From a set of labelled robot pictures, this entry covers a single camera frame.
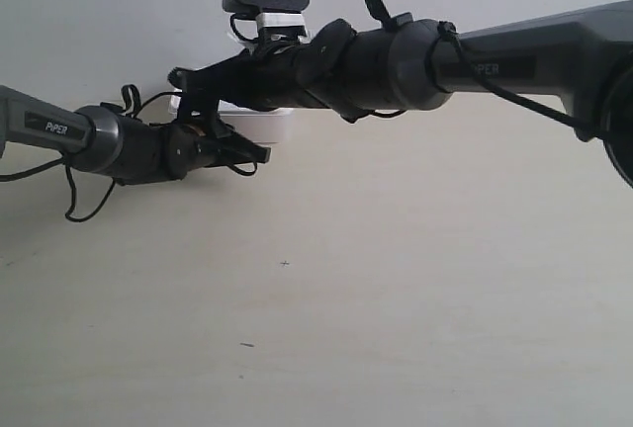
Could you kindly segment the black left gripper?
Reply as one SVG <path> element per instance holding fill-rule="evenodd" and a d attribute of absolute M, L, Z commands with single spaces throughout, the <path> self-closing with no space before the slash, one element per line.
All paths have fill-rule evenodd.
<path fill-rule="evenodd" d="M 198 124 L 176 122 L 172 125 L 173 170 L 265 164 L 270 154 L 269 147 L 249 140 L 232 127 L 220 128 L 215 137 Z"/>

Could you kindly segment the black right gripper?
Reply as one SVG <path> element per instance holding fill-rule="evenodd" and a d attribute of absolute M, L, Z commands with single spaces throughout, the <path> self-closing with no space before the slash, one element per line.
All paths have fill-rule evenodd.
<path fill-rule="evenodd" d="M 315 109 L 317 99 L 296 78 L 301 51 L 299 46 L 258 55 L 244 51 L 200 69 L 175 67 L 167 81 L 182 97 L 210 96 L 257 111 Z"/>

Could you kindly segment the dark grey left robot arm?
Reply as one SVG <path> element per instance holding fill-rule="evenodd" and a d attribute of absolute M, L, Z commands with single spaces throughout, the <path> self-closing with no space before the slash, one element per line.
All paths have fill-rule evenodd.
<path fill-rule="evenodd" d="M 63 164 L 110 177 L 120 185 L 177 181 L 188 173 L 244 164 L 258 166 L 270 150 L 225 123 L 220 100 L 208 93 L 184 93 L 176 117 L 148 124 L 138 109 L 113 104 L 68 111 L 23 92 L 1 89 L 1 141 L 55 150 Z"/>

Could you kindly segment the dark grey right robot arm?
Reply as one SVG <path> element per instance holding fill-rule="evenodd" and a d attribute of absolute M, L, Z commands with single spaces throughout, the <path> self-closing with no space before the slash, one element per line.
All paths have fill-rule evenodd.
<path fill-rule="evenodd" d="M 632 5 L 628 1 L 461 33 L 448 21 L 396 17 L 359 32 L 336 19 L 309 41 L 277 40 L 169 83 L 240 107 L 434 111 L 457 93 L 494 94 L 599 139 L 632 178 Z"/>

